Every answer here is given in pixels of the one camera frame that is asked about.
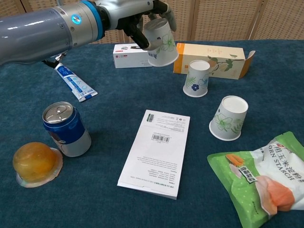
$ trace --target robotic arm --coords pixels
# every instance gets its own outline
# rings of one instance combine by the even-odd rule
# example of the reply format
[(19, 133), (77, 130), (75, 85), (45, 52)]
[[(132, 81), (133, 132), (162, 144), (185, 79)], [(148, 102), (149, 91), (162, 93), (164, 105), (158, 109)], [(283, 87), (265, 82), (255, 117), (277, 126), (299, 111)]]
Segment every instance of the robotic arm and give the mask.
[(143, 15), (155, 19), (156, 14), (176, 30), (171, 8), (159, 0), (84, 0), (0, 18), (0, 65), (44, 61), (100, 40), (114, 29), (123, 30), (141, 49), (154, 50), (162, 41), (149, 42), (142, 29)]

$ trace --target white booklet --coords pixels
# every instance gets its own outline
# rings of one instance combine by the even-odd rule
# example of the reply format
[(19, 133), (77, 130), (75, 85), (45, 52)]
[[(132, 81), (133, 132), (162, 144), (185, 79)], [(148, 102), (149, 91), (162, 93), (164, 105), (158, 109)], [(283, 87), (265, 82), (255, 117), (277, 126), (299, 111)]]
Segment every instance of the white booklet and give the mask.
[(176, 200), (189, 122), (146, 110), (117, 185)]

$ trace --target background wall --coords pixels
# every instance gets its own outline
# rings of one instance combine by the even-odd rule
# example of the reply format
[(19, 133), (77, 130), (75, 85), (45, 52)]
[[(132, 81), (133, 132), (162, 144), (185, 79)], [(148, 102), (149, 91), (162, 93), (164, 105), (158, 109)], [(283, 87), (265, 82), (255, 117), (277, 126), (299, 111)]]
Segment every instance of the background wall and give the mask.
[[(63, 0), (64, 4), (78, 0)], [(163, 0), (175, 14), (176, 41), (304, 39), (304, 0)], [(0, 0), (0, 17), (56, 6), (56, 0)], [(95, 43), (133, 42), (106, 31)]]

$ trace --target orange box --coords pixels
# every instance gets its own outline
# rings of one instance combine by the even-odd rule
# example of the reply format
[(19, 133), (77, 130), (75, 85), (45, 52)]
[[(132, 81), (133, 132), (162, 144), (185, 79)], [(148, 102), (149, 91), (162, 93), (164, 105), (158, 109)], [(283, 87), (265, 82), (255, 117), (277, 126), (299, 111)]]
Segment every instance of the orange box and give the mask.
[(179, 58), (174, 62), (173, 72), (187, 74), (189, 63), (193, 60), (205, 60), (210, 64), (210, 77), (240, 79), (248, 71), (256, 51), (248, 58), (242, 48), (210, 46), (200, 44), (177, 43)]

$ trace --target paper cup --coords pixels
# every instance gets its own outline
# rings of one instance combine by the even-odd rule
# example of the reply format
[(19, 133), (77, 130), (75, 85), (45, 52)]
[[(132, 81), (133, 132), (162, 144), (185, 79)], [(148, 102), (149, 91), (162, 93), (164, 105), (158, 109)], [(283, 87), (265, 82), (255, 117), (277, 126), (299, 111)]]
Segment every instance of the paper cup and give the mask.
[(194, 60), (189, 63), (183, 91), (191, 97), (202, 97), (208, 92), (210, 64), (204, 60)]
[(159, 48), (148, 51), (148, 61), (151, 66), (164, 67), (177, 60), (179, 54), (167, 19), (149, 21), (144, 26), (144, 33), (150, 42), (161, 39), (163, 43)]
[(247, 114), (247, 102), (238, 96), (226, 96), (222, 99), (217, 112), (209, 124), (210, 132), (224, 141), (236, 140)]

